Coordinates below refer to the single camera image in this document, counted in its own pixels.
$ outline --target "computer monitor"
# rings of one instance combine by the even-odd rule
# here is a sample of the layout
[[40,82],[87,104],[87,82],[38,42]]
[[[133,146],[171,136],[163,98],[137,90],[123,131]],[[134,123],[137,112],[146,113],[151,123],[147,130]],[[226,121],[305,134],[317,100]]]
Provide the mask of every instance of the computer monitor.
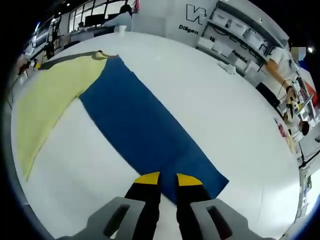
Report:
[[105,23],[105,15],[97,14],[92,16],[86,16],[84,21],[84,26],[90,27],[90,26],[95,26],[103,23]]

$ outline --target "ceiling light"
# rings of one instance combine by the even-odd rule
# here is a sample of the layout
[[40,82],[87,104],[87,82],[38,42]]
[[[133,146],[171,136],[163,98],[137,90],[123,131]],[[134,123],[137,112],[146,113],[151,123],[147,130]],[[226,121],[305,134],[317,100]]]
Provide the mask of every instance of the ceiling light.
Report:
[[309,51],[309,53],[311,53],[311,54],[312,54],[312,53],[314,52],[314,50],[315,50],[315,49],[314,49],[312,46],[309,46],[309,47],[308,47],[308,51]]

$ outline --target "cloth fold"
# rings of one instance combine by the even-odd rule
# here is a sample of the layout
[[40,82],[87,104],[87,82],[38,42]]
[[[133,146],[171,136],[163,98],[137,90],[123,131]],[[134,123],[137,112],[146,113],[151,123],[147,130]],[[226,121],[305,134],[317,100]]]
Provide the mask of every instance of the cloth fold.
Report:
[[120,57],[110,57],[80,100],[101,133],[139,174],[161,173],[161,191],[176,203],[176,174],[203,182],[216,198],[228,180]]
[[28,179],[35,157],[60,116],[101,74],[107,59],[81,56],[50,65],[17,102],[17,157]]
[[230,75],[236,75],[237,73],[236,67],[231,64],[225,64],[224,62],[219,61],[218,66],[224,69]]

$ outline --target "white tabletop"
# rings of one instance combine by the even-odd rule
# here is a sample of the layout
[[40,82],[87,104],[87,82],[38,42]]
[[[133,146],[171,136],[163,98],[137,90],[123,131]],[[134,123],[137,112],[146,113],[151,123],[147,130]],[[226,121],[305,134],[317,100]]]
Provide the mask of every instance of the white tabletop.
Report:
[[[273,119],[279,116],[262,95],[205,53],[148,34],[102,35],[54,59],[96,50],[118,54],[229,180],[218,198],[244,215],[257,234],[280,238],[296,216],[299,170]],[[13,136],[15,117],[14,108]],[[14,137],[12,149],[26,198],[55,238],[79,232],[94,211],[124,196],[139,176],[101,134],[79,99],[42,146],[28,182],[20,175]],[[176,207],[164,196],[154,239],[181,239]]]

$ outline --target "window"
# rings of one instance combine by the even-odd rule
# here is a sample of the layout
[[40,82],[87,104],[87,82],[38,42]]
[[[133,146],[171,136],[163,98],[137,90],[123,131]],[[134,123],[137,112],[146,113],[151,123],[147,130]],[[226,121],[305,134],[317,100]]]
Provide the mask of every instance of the window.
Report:
[[106,5],[105,4],[97,6],[97,7],[95,7],[93,9],[92,15],[104,14],[105,13],[105,9],[106,9]]
[[[134,2],[135,0],[127,0],[131,7]],[[86,17],[105,13],[107,19],[109,14],[118,14],[124,4],[126,0],[95,0],[81,5],[69,15],[69,33],[77,30],[80,22],[86,23]]]
[[88,10],[88,9],[92,9],[94,5],[94,1],[90,1],[90,2],[87,2],[85,5],[84,5],[84,11]]
[[130,5],[130,7],[133,9],[135,6],[136,0],[128,0],[126,4]]
[[107,0],[95,0],[94,7],[105,4]]
[[109,14],[118,14],[120,11],[120,8],[124,4],[125,4],[125,1],[110,2],[106,7],[104,18],[107,19]]
[[70,18],[69,18],[69,33],[71,33],[71,32],[74,30],[75,13],[76,13],[76,11],[73,11],[73,12],[70,13]]
[[89,10],[86,10],[83,12],[82,22],[84,22],[84,24],[86,24],[86,17],[91,16],[91,11],[92,11],[92,9],[89,9]]
[[76,11],[75,11],[75,19],[74,19],[74,30],[78,29],[78,25],[81,22],[81,16],[82,16],[82,9],[84,6],[79,7]]

